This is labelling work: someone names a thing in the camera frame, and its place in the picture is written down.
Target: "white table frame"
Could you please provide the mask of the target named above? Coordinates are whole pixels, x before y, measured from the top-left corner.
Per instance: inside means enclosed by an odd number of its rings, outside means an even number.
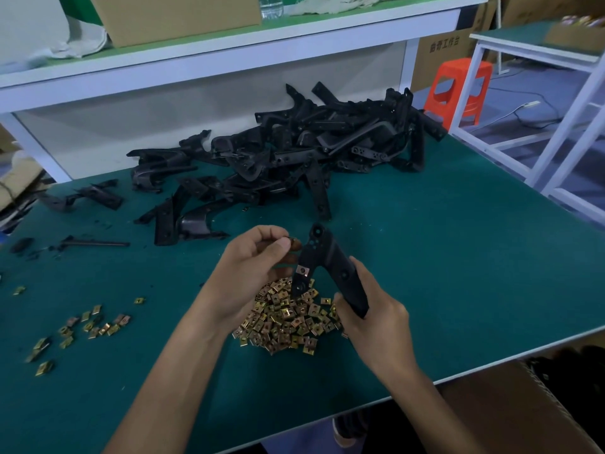
[[[406,41],[403,92],[412,83],[419,37],[455,30],[460,8],[486,1],[432,0],[0,75],[0,124],[57,182],[69,182],[18,111]]]
[[[526,184],[533,187],[569,134],[574,130],[586,128],[586,124],[575,125],[575,123],[584,108],[591,103],[595,92],[605,80],[605,59],[603,57],[599,58],[596,55],[579,54],[556,48],[512,42],[481,34],[472,34],[471,38],[477,39],[477,46],[475,47],[468,75],[462,88],[462,94],[454,113],[450,134],[518,173],[525,179]],[[499,51],[551,65],[584,71],[590,73],[590,76],[555,131],[544,131],[541,134],[489,144],[460,127],[462,113],[473,87],[474,77],[477,75],[481,58],[486,50]],[[503,150],[508,148],[524,146],[542,140],[550,141],[535,165],[531,168],[503,153]]]

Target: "gray floor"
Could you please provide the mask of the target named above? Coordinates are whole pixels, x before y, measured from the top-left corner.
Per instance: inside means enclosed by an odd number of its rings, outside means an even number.
[[[538,106],[522,109],[518,112],[519,117],[529,125],[541,126],[543,121],[564,116],[587,77],[585,73],[579,71],[555,69],[535,63],[510,63],[508,68],[510,68],[508,74],[492,77],[478,126],[479,129],[473,131],[475,136],[488,143],[502,142],[539,132],[523,127],[514,115],[485,126],[524,103],[534,100],[541,101]],[[450,83],[447,82],[442,83],[438,90],[446,90],[449,85]],[[541,94],[541,96],[522,92],[535,92]],[[417,91],[414,95],[414,106],[422,108],[427,95],[428,89]],[[605,103],[605,88],[599,91],[593,101],[599,104]],[[595,114],[596,108],[589,108],[585,112],[583,120],[590,121]],[[540,179],[537,189],[541,189],[546,184],[578,137],[579,134],[572,134],[571,138],[559,150],[551,166]],[[547,142],[539,142],[520,148],[512,148],[507,150],[506,153],[531,167],[546,144]],[[593,149],[586,153],[565,181],[564,187],[587,201],[605,208],[605,137],[597,140]],[[587,220],[577,212],[572,211],[572,213],[576,213],[582,219]],[[269,454],[337,454],[345,452],[334,442],[331,421],[322,421],[310,427],[276,435],[262,444]],[[360,448],[361,446],[358,444],[354,448],[347,449],[346,452],[358,454]]]

